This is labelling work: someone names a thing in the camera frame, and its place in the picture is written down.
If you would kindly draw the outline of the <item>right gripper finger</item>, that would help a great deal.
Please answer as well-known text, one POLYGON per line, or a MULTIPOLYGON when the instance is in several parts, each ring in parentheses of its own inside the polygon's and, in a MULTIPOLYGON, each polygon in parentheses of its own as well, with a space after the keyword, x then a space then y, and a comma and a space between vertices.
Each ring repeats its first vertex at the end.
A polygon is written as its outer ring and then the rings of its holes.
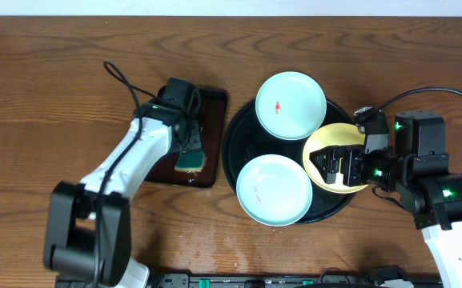
POLYGON ((337 174, 340 172, 340 160, 324 159, 318 168, 323 181, 327 184, 335 184, 337 174))
POLYGON ((309 154, 312 164, 320 170, 338 170, 340 159, 344 156, 344 146, 327 146, 309 154))

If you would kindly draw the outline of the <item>yellow plate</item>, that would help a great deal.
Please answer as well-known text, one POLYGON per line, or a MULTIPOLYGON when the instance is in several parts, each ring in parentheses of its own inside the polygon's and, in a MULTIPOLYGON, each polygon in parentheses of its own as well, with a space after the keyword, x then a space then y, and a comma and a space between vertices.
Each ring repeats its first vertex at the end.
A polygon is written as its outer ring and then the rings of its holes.
POLYGON ((346 145, 362 145, 365 136, 360 134, 355 125, 347 123, 332 123, 320 127, 312 134, 303 146, 303 167, 307 175, 319 188, 336 194, 351 194, 358 192, 366 187, 361 186, 345 186, 343 184, 343 174, 340 172, 336 175, 334 184, 327 184, 323 181, 317 168, 311 163, 309 155, 311 152, 320 150, 327 146, 346 146, 346 145))

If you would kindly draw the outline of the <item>green yellow sponge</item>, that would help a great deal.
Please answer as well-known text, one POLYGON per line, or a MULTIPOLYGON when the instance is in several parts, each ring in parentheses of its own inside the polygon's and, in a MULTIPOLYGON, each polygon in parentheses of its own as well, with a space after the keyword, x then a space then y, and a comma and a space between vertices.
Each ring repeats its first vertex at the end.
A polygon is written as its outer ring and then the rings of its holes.
POLYGON ((206 155, 203 151, 182 153, 175 163, 175 170, 186 173, 200 172, 205 165, 205 161, 206 155))

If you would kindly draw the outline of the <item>light blue front plate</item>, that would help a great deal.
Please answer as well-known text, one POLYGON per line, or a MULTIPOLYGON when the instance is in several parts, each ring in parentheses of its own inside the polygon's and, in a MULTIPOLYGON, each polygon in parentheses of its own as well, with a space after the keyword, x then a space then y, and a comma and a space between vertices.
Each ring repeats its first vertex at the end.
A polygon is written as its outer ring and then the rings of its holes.
POLYGON ((250 160, 239 172, 236 194, 243 210, 266 226, 298 222, 312 202, 312 184, 305 169, 278 154, 250 160))

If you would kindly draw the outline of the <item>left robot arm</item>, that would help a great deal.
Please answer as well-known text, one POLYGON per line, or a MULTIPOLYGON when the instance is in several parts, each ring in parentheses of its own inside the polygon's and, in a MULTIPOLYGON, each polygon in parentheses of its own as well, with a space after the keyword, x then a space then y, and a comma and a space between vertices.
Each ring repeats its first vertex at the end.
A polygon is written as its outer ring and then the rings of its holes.
POLYGON ((91 287, 145 287, 149 269, 131 257, 130 203, 151 168, 189 142, 197 109, 145 104, 111 154, 78 184, 50 198, 43 265, 91 287))

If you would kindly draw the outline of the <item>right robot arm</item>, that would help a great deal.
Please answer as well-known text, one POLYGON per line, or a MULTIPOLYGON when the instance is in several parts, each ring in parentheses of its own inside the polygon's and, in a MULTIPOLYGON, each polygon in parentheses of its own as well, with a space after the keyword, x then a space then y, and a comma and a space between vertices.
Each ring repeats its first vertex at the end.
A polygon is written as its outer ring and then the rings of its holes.
POLYGON ((328 144, 309 154, 327 184, 342 174, 345 186, 370 184, 400 195, 432 253, 443 286, 462 287, 462 174, 449 170, 445 124, 434 111, 395 116, 393 129, 383 112, 355 114, 364 143, 328 144))

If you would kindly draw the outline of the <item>black rectangular water tray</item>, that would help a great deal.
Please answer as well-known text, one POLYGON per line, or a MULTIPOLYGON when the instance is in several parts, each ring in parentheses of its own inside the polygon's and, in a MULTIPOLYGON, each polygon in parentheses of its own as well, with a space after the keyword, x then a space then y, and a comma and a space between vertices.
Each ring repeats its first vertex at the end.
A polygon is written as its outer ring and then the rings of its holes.
POLYGON ((201 128, 200 140, 205 154, 200 171, 177 170, 175 168, 179 157, 183 154, 172 153, 163 156, 153 166, 145 180, 177 186, 210 188, 214 185, 224 120, 227 109, 227 92, 225 90, 200 90, 202 105, 196 120, 201 128))

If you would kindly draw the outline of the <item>black round tray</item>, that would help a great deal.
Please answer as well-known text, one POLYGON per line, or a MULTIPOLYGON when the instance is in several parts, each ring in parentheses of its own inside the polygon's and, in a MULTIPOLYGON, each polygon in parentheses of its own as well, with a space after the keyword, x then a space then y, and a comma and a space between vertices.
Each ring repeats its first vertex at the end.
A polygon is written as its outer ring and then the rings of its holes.
MULTIPOLYGON (((236 181, 241 169, 253 158, 264 154, 278 154, 290 158, 299 165, 303 164, 305 138, 287 141, 269 134, 260 124, 255 101, 241 108, 231 120, 223 138, 223 170, 230 187, 236 189, 236 181)), ((299 224, 323 221, 337 214, 356 196, 336 194, 316 184, 312 185, 313 197, 307 213, 299 224)))

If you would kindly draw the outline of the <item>light blue plate ketchup stain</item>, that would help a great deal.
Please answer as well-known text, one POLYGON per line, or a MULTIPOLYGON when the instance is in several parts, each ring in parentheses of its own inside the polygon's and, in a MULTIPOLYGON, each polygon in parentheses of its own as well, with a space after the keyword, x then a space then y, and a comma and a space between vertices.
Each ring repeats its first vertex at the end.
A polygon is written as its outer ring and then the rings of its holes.
POLYGON ((271 76, 259 88, 255 113, 269 134, 296 141, 322 126, 327 99, 315 79, 300 72, 285 71, 271 76))

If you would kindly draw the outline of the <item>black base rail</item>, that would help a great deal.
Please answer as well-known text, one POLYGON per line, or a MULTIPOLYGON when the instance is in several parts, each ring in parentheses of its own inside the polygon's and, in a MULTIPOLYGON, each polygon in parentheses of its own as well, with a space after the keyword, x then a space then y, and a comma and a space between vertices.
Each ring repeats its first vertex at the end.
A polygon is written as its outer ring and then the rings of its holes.
POLYGON ((323 276, 320 281, 319 277, 255 277, 255 276, 190 276, 188 274, 159 274, 150 279, 146 288, 246 288, 246 287, 274 287, 288 288, 300 287, 307 285, 323 284, 326 287, 335 287, 337 284, 345 286, 355 284, 358 286, 386 286, 386 287, 443 287, 438 277, 415 277, 399 276, 398 279, 392 280, 373 280, 368 276, 352 276, 330 274, 323 276))

